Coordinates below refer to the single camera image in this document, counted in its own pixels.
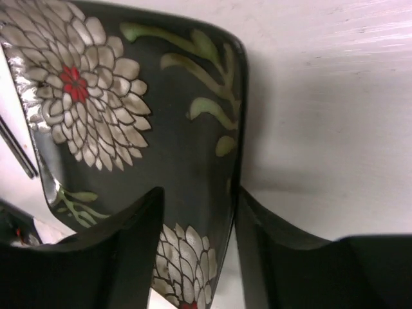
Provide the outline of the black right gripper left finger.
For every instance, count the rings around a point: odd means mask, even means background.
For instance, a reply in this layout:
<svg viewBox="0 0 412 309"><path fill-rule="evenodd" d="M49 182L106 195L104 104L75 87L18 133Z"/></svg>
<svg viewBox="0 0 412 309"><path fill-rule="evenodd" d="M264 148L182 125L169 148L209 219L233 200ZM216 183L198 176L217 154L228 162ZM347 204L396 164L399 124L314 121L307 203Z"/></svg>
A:
<svg viewBox="0 0 412 309"><path fill-rule="evenodd" d="M1 308L147 308L164 189L56 244L1 245Z"/></svg>

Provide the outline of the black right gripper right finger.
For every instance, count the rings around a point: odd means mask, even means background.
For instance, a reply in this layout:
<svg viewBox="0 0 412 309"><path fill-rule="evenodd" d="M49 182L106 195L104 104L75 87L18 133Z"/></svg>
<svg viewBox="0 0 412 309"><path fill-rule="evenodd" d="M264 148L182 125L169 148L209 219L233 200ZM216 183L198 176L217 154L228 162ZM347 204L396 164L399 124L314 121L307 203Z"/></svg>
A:
<svg viewBox="0 0 412 309"><path fill-rule="evenodd" d="M239 190L235 228L247 308L410 308L411 236L335 241L299 229Z"/></svg>

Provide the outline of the black floral square plate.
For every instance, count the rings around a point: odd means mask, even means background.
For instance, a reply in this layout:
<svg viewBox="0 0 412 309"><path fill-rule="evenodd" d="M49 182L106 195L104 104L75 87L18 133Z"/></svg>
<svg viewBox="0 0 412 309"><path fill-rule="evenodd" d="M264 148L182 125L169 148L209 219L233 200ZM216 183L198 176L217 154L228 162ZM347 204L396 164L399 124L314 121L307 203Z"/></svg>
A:
<svg viewBox="0 0 412 309"><path fill-rule="evenodd" d="M8 199L68 234L165 191L152 286L210 308L241 172L247 58L211 24L96 1L2 1L1 76L24 115L39 201Z"/></svg>

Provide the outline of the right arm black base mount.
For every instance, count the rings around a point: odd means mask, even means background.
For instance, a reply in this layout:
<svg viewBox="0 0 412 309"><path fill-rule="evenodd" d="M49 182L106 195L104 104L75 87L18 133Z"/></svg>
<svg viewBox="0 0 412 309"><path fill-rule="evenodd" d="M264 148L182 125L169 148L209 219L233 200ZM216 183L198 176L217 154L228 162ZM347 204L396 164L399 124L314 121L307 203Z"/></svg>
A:
<svg viewBox="0 0 412 309"><path fill-rule="evenodd" d="M1 200L1 242L15 247L42 245L33 217Z"/></svg>

